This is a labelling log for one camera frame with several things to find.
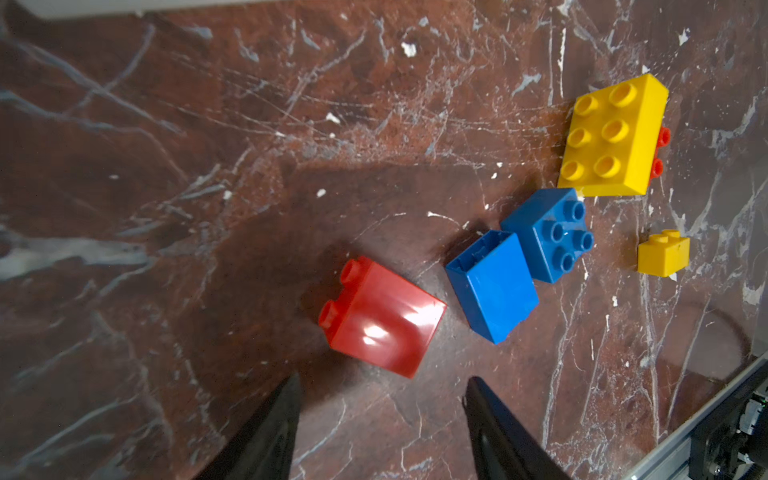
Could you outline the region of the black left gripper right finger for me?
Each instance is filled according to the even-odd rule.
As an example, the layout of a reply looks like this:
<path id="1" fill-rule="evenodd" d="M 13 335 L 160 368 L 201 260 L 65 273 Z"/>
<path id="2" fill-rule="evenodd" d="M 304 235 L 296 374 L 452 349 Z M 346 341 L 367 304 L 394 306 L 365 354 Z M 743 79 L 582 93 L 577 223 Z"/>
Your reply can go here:
<path id="1" fill-rule="evenodd" d="M 468 381 L 464 410 L 478 478 L 568 477 L 478 376 Z"/>

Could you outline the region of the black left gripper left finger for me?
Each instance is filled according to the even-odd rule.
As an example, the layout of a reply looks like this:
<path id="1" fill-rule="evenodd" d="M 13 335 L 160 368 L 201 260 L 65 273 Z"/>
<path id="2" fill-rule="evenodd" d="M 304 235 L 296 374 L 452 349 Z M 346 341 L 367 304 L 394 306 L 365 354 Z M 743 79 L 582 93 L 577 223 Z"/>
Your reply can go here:
<path id="1" fill-rule="evenodd" d="M 300 418 L 302 389 L 294 373 L 266 398 L 199 479 L 287 479 Z"/>

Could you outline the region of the blue studded lego brick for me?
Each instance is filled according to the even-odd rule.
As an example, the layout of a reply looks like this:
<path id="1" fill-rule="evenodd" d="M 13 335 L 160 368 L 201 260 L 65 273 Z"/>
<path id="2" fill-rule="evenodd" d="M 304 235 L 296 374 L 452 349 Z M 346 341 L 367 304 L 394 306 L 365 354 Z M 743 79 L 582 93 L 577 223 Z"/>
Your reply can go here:
<path id="1" fill-rule="evenodd" d="M 500 223 L 518 236 L 533 279 L 555 284 L 595 245 L 586 206 L 572 188 L 540 189 Z"/>

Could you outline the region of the red square lego brick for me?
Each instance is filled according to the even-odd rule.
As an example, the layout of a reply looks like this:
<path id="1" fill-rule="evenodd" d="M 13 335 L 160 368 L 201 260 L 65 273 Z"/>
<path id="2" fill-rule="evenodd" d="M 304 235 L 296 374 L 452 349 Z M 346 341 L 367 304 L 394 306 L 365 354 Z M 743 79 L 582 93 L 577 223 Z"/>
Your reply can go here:
<path id="1" fill-rule="evenodd" d="M 340 283 L 318 318 L 330 348 L 413 378 L 447 305 L 364 256 L 344 265 Z"/>

